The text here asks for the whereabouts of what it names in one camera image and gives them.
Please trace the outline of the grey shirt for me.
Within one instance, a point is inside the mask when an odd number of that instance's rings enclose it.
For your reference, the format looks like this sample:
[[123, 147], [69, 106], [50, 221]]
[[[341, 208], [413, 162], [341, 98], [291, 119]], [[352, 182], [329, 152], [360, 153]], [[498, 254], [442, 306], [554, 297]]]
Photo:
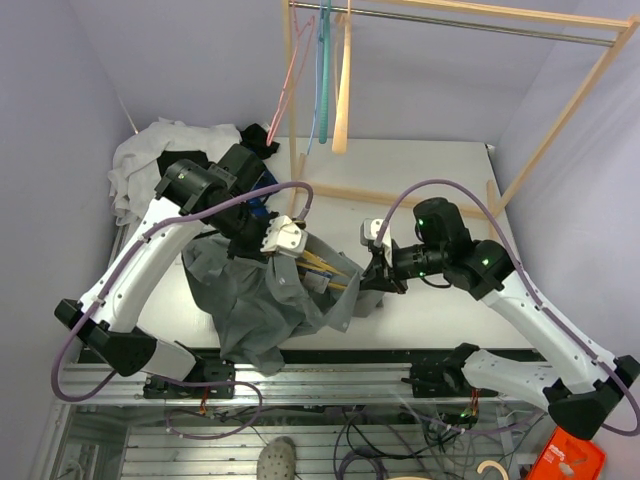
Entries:
[[362, 267], [314, 235], [307, 248], [345, 274], [344, 290], [311, 291], [293, 258], [230, 259], [228, 246], [213, 235], [190, 241], [181, 252], [191, 295], [212, 316], [224, 360], [273, 375], [284, 367], [279, 345], [286, 340], [325, 327], [346, 332], [354, 317], [366, 318], [383, 304], [382, 292], [360, 289]]

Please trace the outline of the yellow hanger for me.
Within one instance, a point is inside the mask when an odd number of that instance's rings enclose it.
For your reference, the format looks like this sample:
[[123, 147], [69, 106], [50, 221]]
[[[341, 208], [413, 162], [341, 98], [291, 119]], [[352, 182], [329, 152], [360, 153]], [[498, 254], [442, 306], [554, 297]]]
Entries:
[[285, 242], [287, 247], [292, 248], [290, 254], [295, 262], [295, 282], [311, 292], [320, 294], [325, 293], [328, 289], [346, 290], [351, 278], [306, 249], [309, 236], [308, 232], [304, 230], [305, 226], [306, 224], [302, 220], [293, 219], [290, 224], [290, 227], [293, 228], [293, 237]]

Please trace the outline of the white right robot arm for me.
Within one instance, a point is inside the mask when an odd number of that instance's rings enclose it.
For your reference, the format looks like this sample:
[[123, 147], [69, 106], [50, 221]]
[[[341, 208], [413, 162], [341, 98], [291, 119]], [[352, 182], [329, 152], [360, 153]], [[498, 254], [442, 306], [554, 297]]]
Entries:
[[596, 345], [525, 283], [507, 250], [493, 240], [474, 240], [458, 207], [436, 197], [413, 209], [418, 243], [400, 248], [380, 219], [366, 219], [361, 243], [372, 255], [360, 286], [403, 294], [408, 280], [440, 274], [507, 320], [543, 356], [538, 367], [463, 343], [444, 361], [442, 387], [459, 396], [487, 389], [525, 401], [545, 412], [567, 433], [590, 440], [639, 376], [639, 363]]

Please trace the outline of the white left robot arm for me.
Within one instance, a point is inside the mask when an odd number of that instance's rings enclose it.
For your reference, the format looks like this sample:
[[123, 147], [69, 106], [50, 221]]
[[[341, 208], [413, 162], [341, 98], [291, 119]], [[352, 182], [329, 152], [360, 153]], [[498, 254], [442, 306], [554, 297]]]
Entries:
[[241, 203], [202, 220], [154, 227], [167, 218], [196, 214], [252, 191], [265, 170], [263, 161], [239, 144], [206, 168], [184, 158], [169, 165], [125, 249], [79, 300], [62, 300], [56, 317], [69, 328], [85, 317], [78, 338], [120, 376], [145, 372], [168, 377], [178, 395], [196, 395], [204, 383], [196, 357], [177, 342], [139, 328], [140, 313], [169, 266], [204, 227], [227, 239], [225, 256], [257, 259], [268, 219]]

